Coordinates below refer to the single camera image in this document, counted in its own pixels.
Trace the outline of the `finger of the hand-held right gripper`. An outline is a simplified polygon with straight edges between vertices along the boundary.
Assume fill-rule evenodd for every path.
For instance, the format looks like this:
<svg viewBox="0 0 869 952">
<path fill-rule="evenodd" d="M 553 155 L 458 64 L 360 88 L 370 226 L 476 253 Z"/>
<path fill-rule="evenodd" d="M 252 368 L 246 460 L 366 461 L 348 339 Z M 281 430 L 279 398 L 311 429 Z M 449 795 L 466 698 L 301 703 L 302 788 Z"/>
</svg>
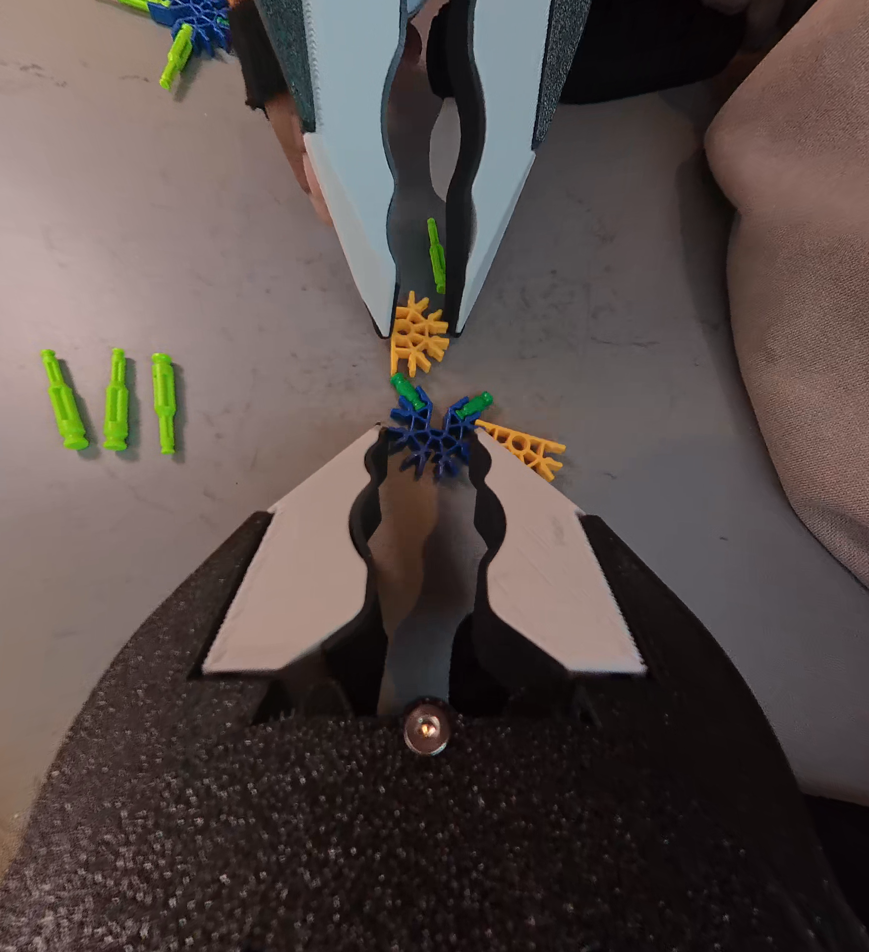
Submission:
<svg viewBox="0 0 869 952">
<path fill-rule="evenodd" d="M 314 129 L 309 162 L 373 324 L 392 332 L 399 292 L 390 243 L 396 174 L 387 108 L 406 39 L 406 3 L 304 2 Z"/>
<path fill-rule="evenodd" d="M 445 316 L 459 336 L 534 162 L 547 1 L 452 2 L 448 66 L 460 149 L 446 202 Z"/>
</svg>

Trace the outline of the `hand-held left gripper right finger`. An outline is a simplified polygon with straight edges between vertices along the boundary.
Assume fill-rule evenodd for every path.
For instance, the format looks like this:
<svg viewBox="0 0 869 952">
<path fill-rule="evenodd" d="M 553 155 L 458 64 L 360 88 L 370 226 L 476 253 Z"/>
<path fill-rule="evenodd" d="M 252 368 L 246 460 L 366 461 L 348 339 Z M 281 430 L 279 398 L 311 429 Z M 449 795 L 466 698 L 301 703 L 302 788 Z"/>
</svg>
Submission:
<svg viewBox="0 0 869 952">
<path fill-rule="evenodd" d="M 476 611 L 495 677 L 540 672 L 642 676 L 647 668 L 584 529 L 583 509 L 481 430 L 469 451 L 474 526 L 486 547 Z"/>
</svg>

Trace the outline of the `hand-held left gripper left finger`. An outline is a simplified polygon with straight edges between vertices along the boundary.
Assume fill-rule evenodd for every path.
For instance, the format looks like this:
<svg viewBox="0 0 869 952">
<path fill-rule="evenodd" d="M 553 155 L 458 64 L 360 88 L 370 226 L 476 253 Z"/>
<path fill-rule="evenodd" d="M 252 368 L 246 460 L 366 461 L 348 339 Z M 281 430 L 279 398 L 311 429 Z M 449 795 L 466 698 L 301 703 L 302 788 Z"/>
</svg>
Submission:
<svg viewBox="0 0 869 952">
<path fill-rule="evenodd" d="M 202 663 L 277 672 L 351 629 L 375 595 L 388 430 L 374 425 L 269 508 L 271 521 Z"/>
</svg>

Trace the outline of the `yellow toy connector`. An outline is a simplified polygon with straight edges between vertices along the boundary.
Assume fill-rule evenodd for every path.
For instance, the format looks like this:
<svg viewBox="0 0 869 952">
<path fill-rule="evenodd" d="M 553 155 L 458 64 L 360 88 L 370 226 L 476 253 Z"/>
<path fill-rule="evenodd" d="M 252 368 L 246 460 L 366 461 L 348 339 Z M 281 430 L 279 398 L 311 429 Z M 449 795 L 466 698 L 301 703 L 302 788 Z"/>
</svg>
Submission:
<svg viewBox="0 0 869 952">
<path fill-rule="evenodd" d="M 441 363 L 451 345 L 449 325 L 441 320 L 440 310 L 428 314 L 428 298 L 417 298 L 408 292 L 406 303 L 395 309 L 391 335 L 390 375 L 398 373 L 401 363 L 404 374 L 413 379 L 418 370 L 431 371 L 431 363 Z"/>
<path fill-rule="evenodd" d="M 563 467 L 559 460 L 567 450 L 563 444 L 494 422 L 478 420 L 475 425 L 547 482 Z"/>
</svg>

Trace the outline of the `blue toy connector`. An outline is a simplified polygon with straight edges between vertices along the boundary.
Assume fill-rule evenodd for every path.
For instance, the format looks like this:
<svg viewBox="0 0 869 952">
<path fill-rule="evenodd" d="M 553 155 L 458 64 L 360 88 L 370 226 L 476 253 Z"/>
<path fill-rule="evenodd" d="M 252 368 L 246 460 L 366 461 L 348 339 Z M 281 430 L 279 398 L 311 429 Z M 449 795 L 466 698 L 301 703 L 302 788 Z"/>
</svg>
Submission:
<svg viewBox="0 0 869 952">
<path fill-rule="evenodd" d="M 433 404 L 428 398 L 428 408 L 415 412 L 406 402 L 399 401 L 391 410 L 393 426 L 388 428 L 389 455 L 403 454 L 400 470 L 414 470 L 416 479 L 420 479 L 426 466 L 432 470 L 432 478 L 438 482 L 452 478 L 467 465 L 469 459 L 470 438 L 475 432 L 475 423 L 479 417 L 466 421 L 458 420 L 451 405 L 445 412 L 442 422 L 432 420 Z"/>
</svg>

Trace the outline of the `person's right forearm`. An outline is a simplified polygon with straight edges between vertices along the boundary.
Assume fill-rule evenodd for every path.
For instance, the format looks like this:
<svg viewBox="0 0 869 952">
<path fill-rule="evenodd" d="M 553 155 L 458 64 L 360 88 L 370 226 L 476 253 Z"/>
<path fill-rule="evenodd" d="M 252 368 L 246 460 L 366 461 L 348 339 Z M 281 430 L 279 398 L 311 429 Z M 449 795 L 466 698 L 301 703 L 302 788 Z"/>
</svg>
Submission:
<svg viewBox="0 0 869 952">
<path fill-rule="evenodd" d="M 869 224 L 869 2 L 817 2 L 716 115 L 713 175 L 747 220 Z"/>
</svg>

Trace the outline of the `grey desk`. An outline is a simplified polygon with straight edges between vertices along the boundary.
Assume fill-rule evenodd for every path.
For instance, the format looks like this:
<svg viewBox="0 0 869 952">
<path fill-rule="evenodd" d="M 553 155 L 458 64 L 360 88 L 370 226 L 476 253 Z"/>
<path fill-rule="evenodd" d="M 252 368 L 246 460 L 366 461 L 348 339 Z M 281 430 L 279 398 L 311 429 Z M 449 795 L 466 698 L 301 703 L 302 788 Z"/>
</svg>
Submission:
<svg viewBox="0 0 869 952">
<path fill-rule="evenodd" d="M 167 47 L 109 2 L 0 2 L 0 878 L 135 629 L 393 403 L 388 343 L 238 65 L 167 93 Z M 869 805 L 869 592 L 787 505 L 732 349 L 731 209 L 702 153 L 728 90 L 559 108 L 475 314 L 420 377 L 440 407 L 489 390 L 496 419 L 565 443 L 557 486 L 720 641 L 802 785 Z M 87 449 L 62 444 L 47 349 Z"/>
</svg>

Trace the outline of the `person's right hand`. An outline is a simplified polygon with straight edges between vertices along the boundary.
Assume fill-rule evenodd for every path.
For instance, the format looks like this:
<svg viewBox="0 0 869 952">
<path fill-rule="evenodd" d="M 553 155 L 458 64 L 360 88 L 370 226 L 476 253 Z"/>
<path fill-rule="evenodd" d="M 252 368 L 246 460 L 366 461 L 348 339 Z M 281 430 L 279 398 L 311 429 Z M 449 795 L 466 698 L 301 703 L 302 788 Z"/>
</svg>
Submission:
<svg viewBox="0 0 869 952">
<path fill-rule="evenodd" d="M 264 112 L 274 130 L 290 169 L 319 219 L 328 226 L 333 219 L 306 150 L 304 133 L 295 102 L 289 92 L 280 92 L 265 104 Z"/>
</svg>

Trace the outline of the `assembled toy model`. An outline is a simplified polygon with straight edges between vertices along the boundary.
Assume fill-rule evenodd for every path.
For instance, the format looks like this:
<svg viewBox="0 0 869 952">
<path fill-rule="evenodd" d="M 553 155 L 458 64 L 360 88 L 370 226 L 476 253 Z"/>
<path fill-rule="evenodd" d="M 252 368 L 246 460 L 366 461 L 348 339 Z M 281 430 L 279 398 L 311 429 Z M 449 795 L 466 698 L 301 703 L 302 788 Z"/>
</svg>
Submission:
<svg viewBox="0 0 869 952">
<path fill-rule="evenodd" d="M 232 52 L 227 1 L 120 1 L 120 4 L 145 13 L 171 33 L 167 63 L 159 78 L 162 89 L 173 88 L 192 56 L 214 57 L 218 51 Z"/>
</svg>

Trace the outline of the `person's beige sweater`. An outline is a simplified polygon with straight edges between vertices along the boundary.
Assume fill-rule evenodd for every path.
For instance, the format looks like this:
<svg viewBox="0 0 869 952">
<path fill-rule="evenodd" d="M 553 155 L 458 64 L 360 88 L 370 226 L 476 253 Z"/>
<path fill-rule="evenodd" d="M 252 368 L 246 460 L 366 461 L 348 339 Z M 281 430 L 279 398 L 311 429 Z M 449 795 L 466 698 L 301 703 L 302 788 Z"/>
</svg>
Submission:
<svg viewBox="0 0 869 952">
<path fill-rule="evenodd" d="M 785 495 L 869 589 L 869 232 L 738 214 L 727 284 L 741 373 Z"/>
</svg>

